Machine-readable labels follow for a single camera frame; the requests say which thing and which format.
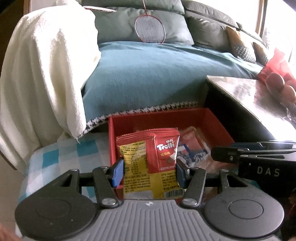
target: human hand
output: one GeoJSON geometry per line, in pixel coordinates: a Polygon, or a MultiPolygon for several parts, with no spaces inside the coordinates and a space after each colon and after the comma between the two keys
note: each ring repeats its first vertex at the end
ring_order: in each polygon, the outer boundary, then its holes
{"type": "Polygon", "coordinates": [[[22,239],[15,235],[15,233],[8,231],[0,224],[0,241],[21,241],[22,239]]]}

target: houndstooth trim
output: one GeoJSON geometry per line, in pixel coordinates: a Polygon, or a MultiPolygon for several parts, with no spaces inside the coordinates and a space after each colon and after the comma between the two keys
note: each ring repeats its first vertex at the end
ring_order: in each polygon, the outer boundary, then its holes
{"type": "Polygon", "coordinates": [[[89,120],[86,123],[86,128],[83,131],[82,135],[80,135],[78,138],[89,133],[91,130],[95,129],[99,125],[107,123],[108,118],[110,116],[131,115],[131,114],[136,114],[136,113],[149,113],[149,112],[157,112],[157,111],[164,111],[164,110],[177,110],[177,109],[187,109],[187,108],[196,108],[196,107],[198,107],[197,101],[186,101],[186,102],[178,102],[178,103],[172,103],[172,104],[157,105],[157,106],[152,106],[152,107],[147,107],[147,108],[140,108],[137,110],[115,112],[115,113],[112,113],[109,115],[102,115],[100,117],[96,117],[92,120],[89,120]]]}

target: blue cushion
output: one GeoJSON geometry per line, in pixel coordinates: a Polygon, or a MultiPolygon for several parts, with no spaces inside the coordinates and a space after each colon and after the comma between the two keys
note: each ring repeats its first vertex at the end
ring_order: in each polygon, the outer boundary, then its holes
{"type": "Polygon", "coordinates": [[[125,110],[198,101],[206,75],[255,78],[262,66],[230,53],[177,44],[107,42],[85,84],[86,120],[125,110]]]}

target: blue plaid fabric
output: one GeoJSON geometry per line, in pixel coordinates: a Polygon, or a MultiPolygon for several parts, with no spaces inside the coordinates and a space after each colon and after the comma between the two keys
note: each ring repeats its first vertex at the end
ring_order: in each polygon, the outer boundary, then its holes
{"type": "MultiPolygon", "coordinates": [[[[99,166],[110,166],[108,133],[89,133],[34,152],[22,182],[18,202],[36,192],[69,169],[91,172],[99,166]]],[[[93,187],[83,187],[82,194],[96,202],[93,187]]]]}

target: printed nutrition label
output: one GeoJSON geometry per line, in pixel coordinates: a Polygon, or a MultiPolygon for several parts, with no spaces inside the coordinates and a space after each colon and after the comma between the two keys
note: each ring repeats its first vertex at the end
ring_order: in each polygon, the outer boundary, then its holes
{"type": "Polygon", "coordinates": [[[176,170],[161,172],[161,181],[163,183],[163,190],[172,190],[178,188],[178,182],[176,180],[176,170]]]}
{"type": "Polygon", "coordinates": [[[151,190],[145,141],[122,145],[120,153],[124,159],[124,193],[151,190]]]}

